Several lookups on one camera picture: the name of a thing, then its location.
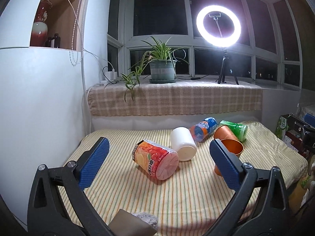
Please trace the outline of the orange paper cup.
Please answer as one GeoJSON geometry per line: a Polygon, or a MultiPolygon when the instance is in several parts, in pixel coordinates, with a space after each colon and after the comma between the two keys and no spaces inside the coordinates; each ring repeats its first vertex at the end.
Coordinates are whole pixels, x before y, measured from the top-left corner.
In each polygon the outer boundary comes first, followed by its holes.
{"type": "Polygon", "coordinates": [[[239,140],[227,125],[221,125],[220,127],[218,127],[218,129],[216,129],[214,133],[214,138],[218,138],[220,140],[223,139],[232,139],[236,141],[239,140]]]}
{"type": "Polygon", "coordinates": [[[244,151],[243,144],[235,139],[232,138],[225,138],[220,140],[219,138],[215,138],[210,143],[210,155],[215,162],[215,173],[219,176],[222,176],[222,171],[225,168],[223,166],[223,162],[225,161],[225,158],[219,153],[220,147],[223,147],[223,149],[226,149],[227,152],[232,153],[236,155],[237,157],[240,157],[240,155],[244,151]]]}

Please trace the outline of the green plastic cup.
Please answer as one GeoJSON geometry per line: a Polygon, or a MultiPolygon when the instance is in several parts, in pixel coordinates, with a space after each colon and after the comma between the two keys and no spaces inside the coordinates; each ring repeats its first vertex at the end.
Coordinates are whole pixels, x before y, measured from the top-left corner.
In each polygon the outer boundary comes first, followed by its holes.
{"type": "Polygon", "coordinates": [[[227,120],[222,120],[220,125],[226,125],[233,132],[233,134],[238,138],[240,142],[243,142],[246,139],[248,126],[244,124],[238,124],[229,122],[227,120]]]}

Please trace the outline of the orange paper cup lying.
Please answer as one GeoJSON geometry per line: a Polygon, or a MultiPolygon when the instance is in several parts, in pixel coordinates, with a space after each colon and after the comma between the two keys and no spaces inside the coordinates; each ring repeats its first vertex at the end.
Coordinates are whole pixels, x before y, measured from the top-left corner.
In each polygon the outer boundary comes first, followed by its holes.
{"type": "Polygon", "coordinates": [[[239,140],[227,125],[221,125],[220,127],[218,127],[218,129],[216,129],[214,133],[214,138],[218,138],[220,140],[223,139],[232,139],[236,141],[239,140]]]}

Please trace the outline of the blue orange drink cup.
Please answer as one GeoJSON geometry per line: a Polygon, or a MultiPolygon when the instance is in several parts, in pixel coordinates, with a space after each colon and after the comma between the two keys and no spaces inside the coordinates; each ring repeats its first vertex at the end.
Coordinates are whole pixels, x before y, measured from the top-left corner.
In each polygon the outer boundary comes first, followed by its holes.
{"type": "Polygon", "coordinates": [[[193,125],[190,128],[190,133],[192,135],[193,140],[196,142],[201,142],[203,139],[214,133],[218,124],[215,118],[208,117],[198,124],[193,125]]]}

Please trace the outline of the white plastic cup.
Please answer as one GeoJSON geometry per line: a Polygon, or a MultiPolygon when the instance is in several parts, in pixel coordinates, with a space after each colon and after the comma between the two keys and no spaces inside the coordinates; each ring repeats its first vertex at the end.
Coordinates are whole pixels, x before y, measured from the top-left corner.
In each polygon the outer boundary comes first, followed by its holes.
{"type": "Polygon", "coordinates": [[[196,155],[197,147],[188,128],[174,129],[170,134],[170,143],[171,148],[178,153],[179,161],[189,161],[196,155]]]}

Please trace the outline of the red orange fruit cup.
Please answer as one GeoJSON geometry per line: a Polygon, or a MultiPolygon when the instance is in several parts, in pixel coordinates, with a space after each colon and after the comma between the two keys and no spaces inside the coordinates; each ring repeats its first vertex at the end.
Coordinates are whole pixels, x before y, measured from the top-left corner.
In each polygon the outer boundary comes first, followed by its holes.
{"type": "Polygon", "coordinates": [[[154,179],[164,181],[176,171],[178,153],[150,140],[138,142],[132,152],[133,161],[154,179]]]}

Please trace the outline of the red cardboard box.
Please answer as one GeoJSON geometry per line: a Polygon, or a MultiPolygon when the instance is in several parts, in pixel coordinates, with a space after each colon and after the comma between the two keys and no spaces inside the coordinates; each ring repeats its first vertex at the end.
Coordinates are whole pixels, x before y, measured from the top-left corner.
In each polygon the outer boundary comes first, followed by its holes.
{"type": "Polygon", "coordinates": [[[292,114],[285,115],[285,118],[288,126],[285,135],[292,140],[291,145],[303,156],[314,155],[314,127],[292,114]]]}

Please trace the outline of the green white carton box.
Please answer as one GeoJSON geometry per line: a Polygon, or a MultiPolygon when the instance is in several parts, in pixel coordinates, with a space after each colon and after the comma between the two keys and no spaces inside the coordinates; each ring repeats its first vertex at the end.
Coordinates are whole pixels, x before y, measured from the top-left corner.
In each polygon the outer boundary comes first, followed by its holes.
{"type": "Polygon", "coordinates": [[[282,140],[287,130],[288,130],[287,117],[280,116],[278,120],[277,128],[275,130],[276,137],[282,140]]]}

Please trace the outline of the plaid beige blanket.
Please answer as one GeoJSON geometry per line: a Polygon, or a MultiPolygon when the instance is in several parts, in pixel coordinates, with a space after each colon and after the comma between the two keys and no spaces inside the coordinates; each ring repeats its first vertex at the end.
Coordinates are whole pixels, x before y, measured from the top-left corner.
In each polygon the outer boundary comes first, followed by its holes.
{"type": "Polygon", "coordinates": [[[93,87],[88,94],[94,117],[217,114],[262,109],[263,90],[249,83],[141,83],[93,87]]]}

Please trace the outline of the potted spider plant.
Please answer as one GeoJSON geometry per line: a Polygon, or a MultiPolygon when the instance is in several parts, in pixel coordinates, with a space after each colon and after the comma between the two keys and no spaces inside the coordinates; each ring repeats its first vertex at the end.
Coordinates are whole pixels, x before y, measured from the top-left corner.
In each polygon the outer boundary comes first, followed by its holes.
{"type": "Polygon", "coordinates": [[[177,66],[185,64],[190,66],[188,48],[170,44],[171,37],[162,40],[155,36],[149,36],[142,43],[147,45],[142,55],[134,63],[128,63],[121,71],[119,79],[109,80],[104,89],[122,83],[124,86],[123,100],[132,101],[141,92],[142,81],[150,77],[151,84],[171,84],[178,79],[177,66]]]}

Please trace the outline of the red white vase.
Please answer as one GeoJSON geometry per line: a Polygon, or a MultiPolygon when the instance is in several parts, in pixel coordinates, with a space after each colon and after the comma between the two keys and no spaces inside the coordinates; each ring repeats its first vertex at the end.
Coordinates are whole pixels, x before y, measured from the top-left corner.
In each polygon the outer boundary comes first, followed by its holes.
{"type": "Polygon", "coordinates": [[[47,20],[47,12],[51,8],[52,3],[49,0],[40,1],[32,25],[30,46],[43,46],[45,44],[48,32],[45,21],[47,20]]]}

